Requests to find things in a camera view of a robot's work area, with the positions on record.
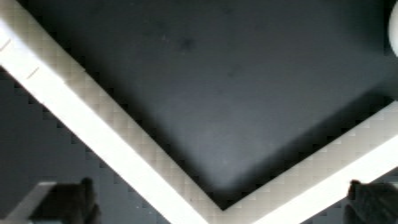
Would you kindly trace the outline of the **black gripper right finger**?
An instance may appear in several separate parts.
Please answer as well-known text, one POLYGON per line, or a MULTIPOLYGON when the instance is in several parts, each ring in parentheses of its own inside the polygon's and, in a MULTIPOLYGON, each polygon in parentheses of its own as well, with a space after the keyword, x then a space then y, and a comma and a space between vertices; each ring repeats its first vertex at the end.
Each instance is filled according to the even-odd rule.
POLYGON ((398 188, 391 183, 350 182, 345 224, 398 224, 398 188))

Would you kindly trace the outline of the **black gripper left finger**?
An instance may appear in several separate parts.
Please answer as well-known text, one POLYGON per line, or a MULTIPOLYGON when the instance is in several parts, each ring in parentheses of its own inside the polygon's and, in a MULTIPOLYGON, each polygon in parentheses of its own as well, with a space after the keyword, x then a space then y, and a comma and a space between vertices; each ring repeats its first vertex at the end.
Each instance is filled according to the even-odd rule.
POLYGON ((0 224, 101 224, 92 179, 39 182, 0 224))

